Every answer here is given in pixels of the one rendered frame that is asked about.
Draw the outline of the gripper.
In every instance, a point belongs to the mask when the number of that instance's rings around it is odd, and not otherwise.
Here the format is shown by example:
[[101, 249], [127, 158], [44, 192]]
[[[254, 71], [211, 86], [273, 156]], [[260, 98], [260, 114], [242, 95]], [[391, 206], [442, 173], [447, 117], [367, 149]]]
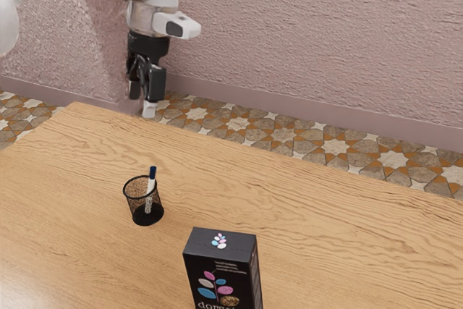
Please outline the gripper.
[[143, 118], [153, 118], [157, 103], [165, 98], [167, 71], [155, 64], [168, 54], [169, 44], [170, 37], [152, 37], [132, 30], [128, 32], [126, 73], [129, 99], [137, 100], [144, 93]]

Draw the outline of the white pen with blue cap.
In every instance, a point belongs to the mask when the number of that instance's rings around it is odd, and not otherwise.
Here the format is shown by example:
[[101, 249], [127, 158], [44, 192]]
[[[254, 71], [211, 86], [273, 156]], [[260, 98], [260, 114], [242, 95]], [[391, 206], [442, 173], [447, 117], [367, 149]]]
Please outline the white pen with blue cap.
[[148, 185], [147, 185], [147, 192], [146, 192], [146, 199], [145, 199], [145, 213], [149, 214], [151, 212], [152, 204], [153, 204], [153, 190], [155, 188], [156, 183], [156, 166], [151, 166], [149, 171], [149, 178], [148, 178]]

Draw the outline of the black mesh pen holder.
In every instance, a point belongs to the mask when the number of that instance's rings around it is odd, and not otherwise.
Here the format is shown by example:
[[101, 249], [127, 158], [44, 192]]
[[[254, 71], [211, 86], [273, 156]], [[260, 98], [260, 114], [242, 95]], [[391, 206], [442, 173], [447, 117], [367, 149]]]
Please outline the black mesh pen holder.
[[164, 209], [158, 194], [157, 184], [148, 192], [148, 175], [131, 178], [123, 186], [123, 194], [127, 199], [132, 220], [139, 226], [150, 226], [159, 222]]

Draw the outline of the black carton with leaf print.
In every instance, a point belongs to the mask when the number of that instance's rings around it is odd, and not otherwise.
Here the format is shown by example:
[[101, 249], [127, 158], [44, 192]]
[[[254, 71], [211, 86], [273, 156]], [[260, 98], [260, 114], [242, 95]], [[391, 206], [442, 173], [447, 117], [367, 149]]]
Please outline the black carton with leaf print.
[[182, 255], [195, 309], [263, 309], [254, 234], [194, 227]]

